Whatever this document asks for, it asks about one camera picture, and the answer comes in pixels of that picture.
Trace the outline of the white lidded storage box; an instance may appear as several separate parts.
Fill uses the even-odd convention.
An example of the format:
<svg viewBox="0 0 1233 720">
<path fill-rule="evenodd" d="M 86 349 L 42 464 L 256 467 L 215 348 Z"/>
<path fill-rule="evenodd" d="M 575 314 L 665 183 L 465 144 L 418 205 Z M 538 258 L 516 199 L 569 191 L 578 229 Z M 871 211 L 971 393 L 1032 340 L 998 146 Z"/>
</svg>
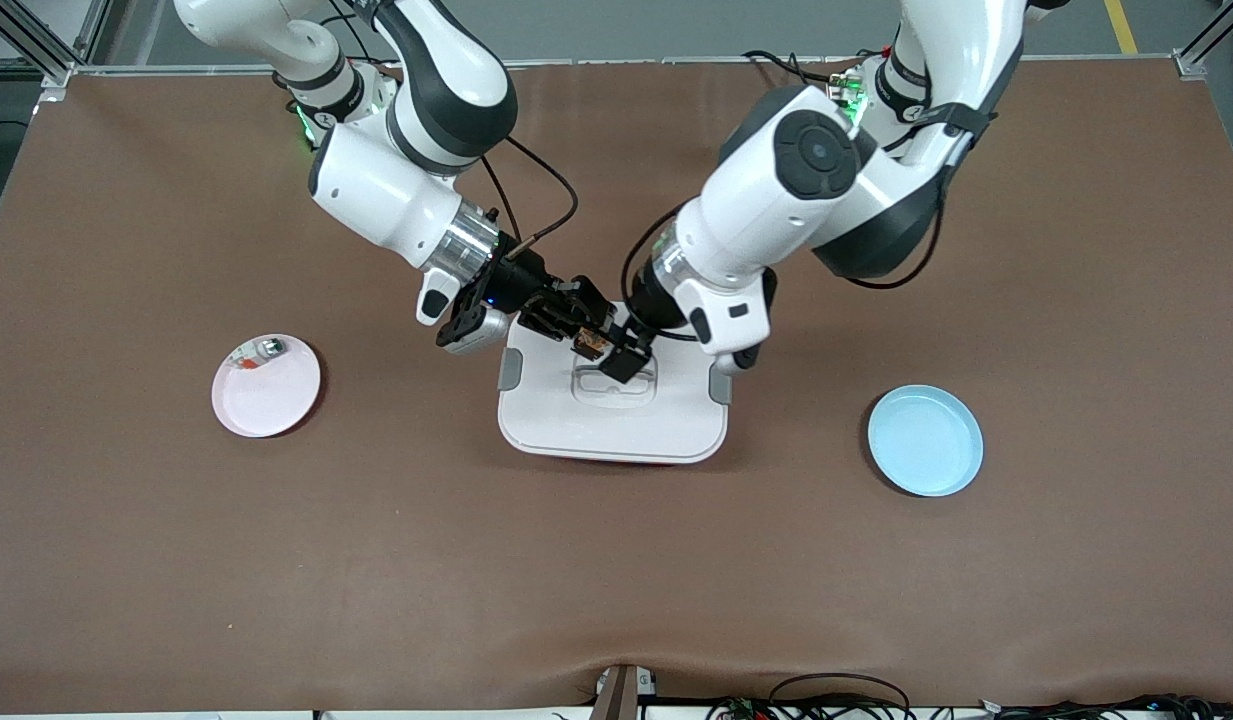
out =
<svg viewBox="0 0 1233 720">
<path fill-rule="evenodd" d="M 711 457 L 729 430 L 730 406 L 708 395 L 711 358 L 688 342 L 653 342 L 653 383 L 576 383 L 572 369 L 598 365 L 520 324 L 506 346 L 524 356 L 519 387 L 501 392 L 502 436 L 526 454 L 603 462 L 693 464 Z"/>
</svg>

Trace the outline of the pink round plate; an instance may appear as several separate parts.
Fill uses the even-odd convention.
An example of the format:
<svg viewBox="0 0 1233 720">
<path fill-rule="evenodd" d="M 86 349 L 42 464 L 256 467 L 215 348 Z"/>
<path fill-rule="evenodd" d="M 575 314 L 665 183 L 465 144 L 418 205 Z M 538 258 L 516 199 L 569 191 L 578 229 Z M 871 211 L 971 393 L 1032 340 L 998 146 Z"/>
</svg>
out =
<svg viewBox="0 0 1233 720">
<path fill-rule="evenodd" d="M 226 361 L 233 348 L 219 362 L 212 382 L 215 418 L 237 436 L 281 436 L 292 430 L 314 409 L 323 388 L 322 365 L 313 346 L 291 334 L 261 337 L 282 338 L 287 353 L 258 369 L 238 370 Z"/>
</svg>

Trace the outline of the blue round plate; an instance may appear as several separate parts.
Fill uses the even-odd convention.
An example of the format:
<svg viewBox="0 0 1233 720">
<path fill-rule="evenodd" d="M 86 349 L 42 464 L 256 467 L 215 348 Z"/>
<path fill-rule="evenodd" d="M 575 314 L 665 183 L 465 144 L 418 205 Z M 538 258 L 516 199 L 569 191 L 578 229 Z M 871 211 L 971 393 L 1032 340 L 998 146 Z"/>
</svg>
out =
<svg viewBox="0 0 1233 720">
<path fill-rule="evenodd" d="M 901 386 L 875 401 L 866 443 L 891 486 L 919 497 L 965 489 L 985 460 L 977 415 L 956 395 L 933 386 Z"/>
</svg>

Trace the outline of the aluminium frame profile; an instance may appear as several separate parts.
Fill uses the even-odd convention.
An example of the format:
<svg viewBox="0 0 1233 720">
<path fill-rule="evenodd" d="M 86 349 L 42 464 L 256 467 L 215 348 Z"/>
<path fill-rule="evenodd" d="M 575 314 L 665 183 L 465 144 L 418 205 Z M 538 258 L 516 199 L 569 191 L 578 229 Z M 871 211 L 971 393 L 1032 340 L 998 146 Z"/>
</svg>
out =
<svg viewBox="0 0 1233 720">
<path fill-rule="evenodd" d="M 1173 60 L 1182 81 L 1201 81 L 1206 78 L 1205 60 L 1221 41 L 1233 35 L 1233 0 L 1216 0 L 1218 9 L 1184 47 L 1175 47 Z"/>
<path fill-rule="evenodd" d="M 0 0 L 0 76 L 67 85 L 92 64 L 113 0 Z"/>
</svg>

